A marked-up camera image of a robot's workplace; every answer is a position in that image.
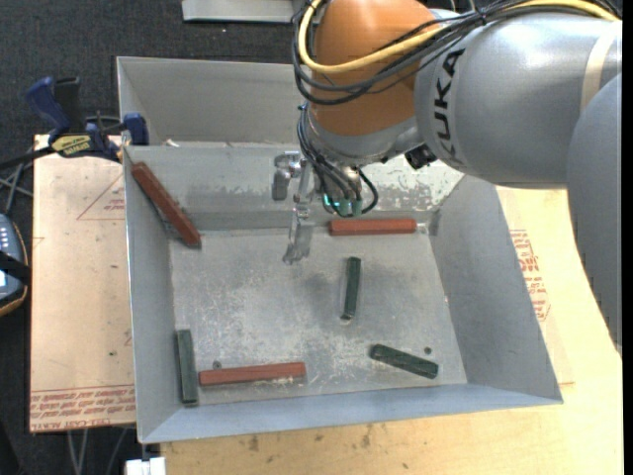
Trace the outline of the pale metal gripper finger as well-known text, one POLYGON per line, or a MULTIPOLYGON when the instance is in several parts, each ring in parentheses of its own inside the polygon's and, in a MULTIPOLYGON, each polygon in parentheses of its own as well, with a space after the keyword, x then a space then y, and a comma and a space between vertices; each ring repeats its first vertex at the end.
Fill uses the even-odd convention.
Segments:
POLYGON ((283 255, 283 262, 292 265, 303 258, 301 245, 301 217, 299 212, 294 209, 289 227, 288 245, 283 255))
POLYGON ((298 210, 296 217, 296 257, 301 260, 310 254, 315 224, 309 210, 298 210))

